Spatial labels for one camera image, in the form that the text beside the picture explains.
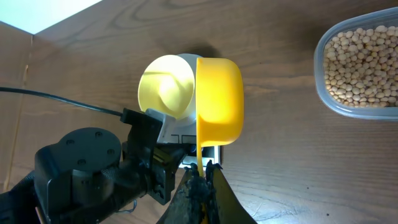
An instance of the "cable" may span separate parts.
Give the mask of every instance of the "cable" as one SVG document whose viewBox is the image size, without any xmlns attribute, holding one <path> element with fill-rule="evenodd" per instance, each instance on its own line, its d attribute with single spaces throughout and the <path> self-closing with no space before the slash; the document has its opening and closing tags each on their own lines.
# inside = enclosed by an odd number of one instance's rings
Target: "cable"
<svg viewBox="0 0 398 224">
<path fill-rule="evenodd" d="M 123 115 L 121 112 L 118 112 L 118 111 L 104 109 L 104 108 L 100 108 L 100 107 L 97 107 L 97 106 L 91 106 L 91 105 L 88 105 L 88 104 L 85 104 L 85 103 L 80 103 L 80 102 L 77 102 L 77 101 L 74 101 L 74 100 L 66 99 L 64 97 L 55 96 L 55 95 L 51 95 L 51 94 L 48 94 L 48 93 L 42 93 L 42 92 L 39 92 L 39 91 L 23 90 L 23 89 L 19 89 L 19 88 L 8 88 L 8 87 L 0 87 L 0 91 L 10 92 L 10 93 L 22 93 L 22 94 L 28 94 L 28 95 L 34 95 L 34 96 L 41 96 L 41 97 L 44 97 L 44 98 L 58 100 L 58 101 L 61 101 L 61 102 L 64 102 L 64 103 L 70 103 L 70 104 L 75 105 L 75 106 L 81 106 L 83 108 L 99 111 L 99 112 L 102 112 L 102 113 L 107 113 L 107 114 L 116 115 L 116 116 L 120 116 L 120 117 Z"/>
</svg>

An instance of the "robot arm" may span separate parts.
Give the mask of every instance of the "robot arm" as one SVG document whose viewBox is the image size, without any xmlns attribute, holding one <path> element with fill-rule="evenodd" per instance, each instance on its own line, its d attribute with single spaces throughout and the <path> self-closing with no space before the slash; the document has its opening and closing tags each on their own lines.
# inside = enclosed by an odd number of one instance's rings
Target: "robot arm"
<svg viewBox="0 0 398 224">
<path fill-rule="evenodd" d="M 40 149 L 35 171 L 0 195 L 0 223 L 40 223 L 35 207 L 44 223 L 99 223 L 145 194 L 169 202 L 192 145 L 157 144 L 163 122 L 146 114 L 125 109 L 121 121 L 132 126 L 124 144 L 83 128 Z M 255 223 L 220 169 L 209 163 L 204 179 L 192 164 L 158 223 Z"/>
</svg>

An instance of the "bowl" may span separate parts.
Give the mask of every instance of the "bowl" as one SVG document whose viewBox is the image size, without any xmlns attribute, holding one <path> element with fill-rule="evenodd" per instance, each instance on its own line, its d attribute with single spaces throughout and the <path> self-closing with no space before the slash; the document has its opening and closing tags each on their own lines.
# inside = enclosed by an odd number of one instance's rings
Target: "bowl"
<svg viewBox="0 0 398 224">
<path fill-rule="evenodd" d="M 398 7 L 372 12 L 340 22 L 330 28 L 320 39 L 314 55 L 315 84 L 322 102 L 333 111 L 352 118 L 398 120 L 398 108 L 353 108 L 345 106 L 332 98 L 325 85 L 323 51 L 326 44 L 339 32 L 354 31 L 357 28 L 375 29 L 380 25 L 386 27 L 398 26 Z"/>
<path fill-rule="evenodd" d="M 144 71 L 138 86 L 142 111 L 155 109 L 179 120 L 195 114 L 195 76 L 190 64 L 177 55 L 164 55 Z"/>
</svg>

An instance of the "wooden table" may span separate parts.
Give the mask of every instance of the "wooden table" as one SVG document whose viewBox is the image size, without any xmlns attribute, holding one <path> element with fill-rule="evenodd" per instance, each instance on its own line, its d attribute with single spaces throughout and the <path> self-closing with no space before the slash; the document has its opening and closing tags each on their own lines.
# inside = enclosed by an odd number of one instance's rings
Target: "wooden table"
<svg viewBox="0 0 398 224">
<path fill-rule="evenodd" d="M 225 147 L 223 173 L 259 223 L 397 223 L 397 123 L 332 112 L 313 77 L 326 30 L 396 3 L 103 0 L 34 36 L 25 87 L 138 110 L 139 78 L 153 59 L 229 58 L 243 75 L 245 120 Z M 23 96 L 8 188 L 33 169 L 38 149 L 88 126 L 121 141 L 129 131 L 114 116 Z M 165 209 L 146 196 L 105 223 L 155 223 Z"/>
</svg>

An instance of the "plastic container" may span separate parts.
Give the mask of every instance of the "plastic container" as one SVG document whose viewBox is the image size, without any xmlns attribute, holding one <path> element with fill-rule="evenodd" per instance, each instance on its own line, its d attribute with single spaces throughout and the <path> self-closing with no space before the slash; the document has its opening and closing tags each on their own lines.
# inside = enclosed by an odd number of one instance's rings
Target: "plastic container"
<svg viewBox="0 0 398 224">
<path fill-rule="evenodd" d="M 377 26 L 384 25 L 398 26 L 398 7 L 372 12 L 362 16 L 347 19 L 330 28 L 320 39 L 314 55 L 314 75 L 317 92 L 324 104 L 339 114 L 362 119 L 385 119 L 398 120 L 398 107 L 388 108 L 353 108 L 345 106 L 334 100 L 328 93 L 325 85 L 323 70 L 323 51 L 326 44 L 339 32 L 356 30 L 357 28 L 375 29 Z"/>
</svg>

